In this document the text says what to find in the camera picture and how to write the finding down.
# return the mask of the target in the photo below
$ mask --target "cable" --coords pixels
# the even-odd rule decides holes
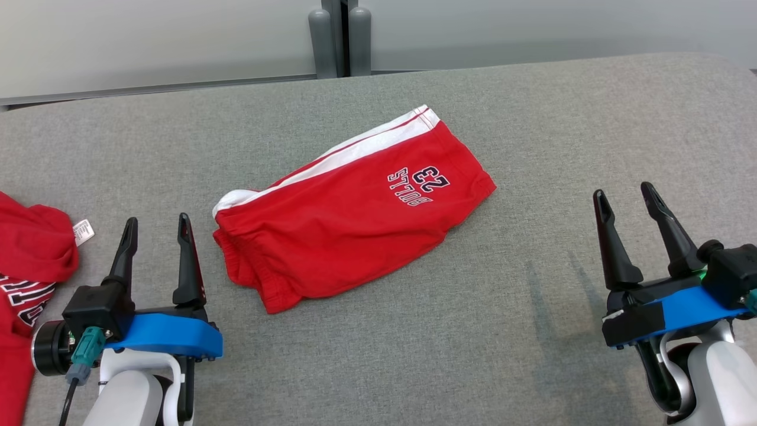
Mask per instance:
[[[61,413],[61,422],[58,423],[58,426],[66,426],[66,421],[68,420],[68,410],[71,408],[71,400],[73,400],[73,393],[76,391],[77,384],[79,384],[78,378],[71,380],[71,386],[68,387],[66,399],[63,401],[63,412]]]

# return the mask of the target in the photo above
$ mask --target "clothing tag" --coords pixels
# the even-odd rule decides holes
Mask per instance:
[[[84,219],[73,226],[73,236],[76,237],[76,247],[78,247],[95,236],[95,231],[92,230],[92,225],[89,224],[89,221]]]

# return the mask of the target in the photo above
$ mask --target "white stripe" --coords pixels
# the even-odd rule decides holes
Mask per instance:
[[[418,115],[424,109],[426,111],[423,114]],[[398,127],[396,129],[392,129],[392,127],[399,126],[405,121],[410,120],[411,118],[413,118],[413,116],[416,116],[416,118],[410,121],[408,124],[405,124],[404,126]],[[220,210],[236,207],[237,205],[247,204],[255,199],[260,198],[261,196],[279,190],[284,186],[292,185],[293,183],[301,182],[302,180],[324,174],[345,164],[349,164],[352,161],[357,160],[358,158],[366,157],[367,155],[371,155],[375,152],[395,146],[398,143],[404,142],[415,136],[422,135],[436,127],[438,123],[439,117],[437,117],[437,115],[430,108],[426,109],[426,106],[423,105],[422,107],[416,108],[411,112],[403,115],[402,117],[398,117],[390,121],[389,123],[382,124],[381,126],[371,129],[359,136],[355,136],[354,138],[340,143],[318,158],[323,158],[330,153],[344,148],[345,146],[349,146],[351,143],[354,143],[354,145],[349,146],[348,148],[344,148],[341,151],[334,153],[333,155],[330,155],[328,158],[322,160],[320,163],[312,166],[311,168],[308,168],[305,171],[286,178],[279,185],[272,186],[263,191],[233,190],[227,193],[221,198],[220,201],[218,201],[218,204],[213,207],[213,217],[215,218],[218,214],[218,211]]]
[[[415,117],[416,115],[422,113],[426,108],[428,108],[426,105],[421,105],[418,108],[408,112],[405,115],[401,115],[400,117],[397,117],[393,119],[392,121],[389,121],[388,123],[384,123],[381,126],[373,127],[371,130],[368,130],[365,133],[361,133],[355,137],[351,137],[350,139],[345,140],[344,142],[340,143],[339,145],[336,145],[332,147],[330,150],[324,152],[321,154],[318,158],[326,157],[328,154],[331,154],[334,151],[337,151],[339,149],[344,148],[345,146],[350,145],[351,143],[355,143],[358,140],[365,139],[374,135],[377,135],[381,132],[385,132],[393,127],[397,127],[400,124],[404,123],[405,121],[408,121],[410,118]]]

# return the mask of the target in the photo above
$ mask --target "gray cylindrical post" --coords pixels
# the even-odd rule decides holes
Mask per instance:
[[[354,8],[350,21],[350,75],[371,75],[371,12]]]
[[[323,9],[316,9],[307,15],[307,21],[310,24],[310,39],[313,41],[317,77],[336,78],[336,52],[331,15]]]

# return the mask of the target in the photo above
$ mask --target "gray table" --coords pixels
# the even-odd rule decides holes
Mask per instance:
[[[433,252],[363,287],[268,316],[229,282],[211,233],[225,192],[265,187],[428,104],[499,189]],[[238,86],[0,114],[0,190],[88,218],[95,237],[41,318],[107,273],[139,217],[133,298],[166,305],[176,220],[192,218],[226,357],[197,370],[196,424],[659,424],[633,351],[604,346],[591,194],[604,188],[647,278],[668,263],[638,185],[693,240],[757,242],[757,78],[723,58],[641,55]],[[757,324],[736,325],[757,355]],[[70,424],[92,406],[80,390]],[[27,424],[56,424],[37,377]]]

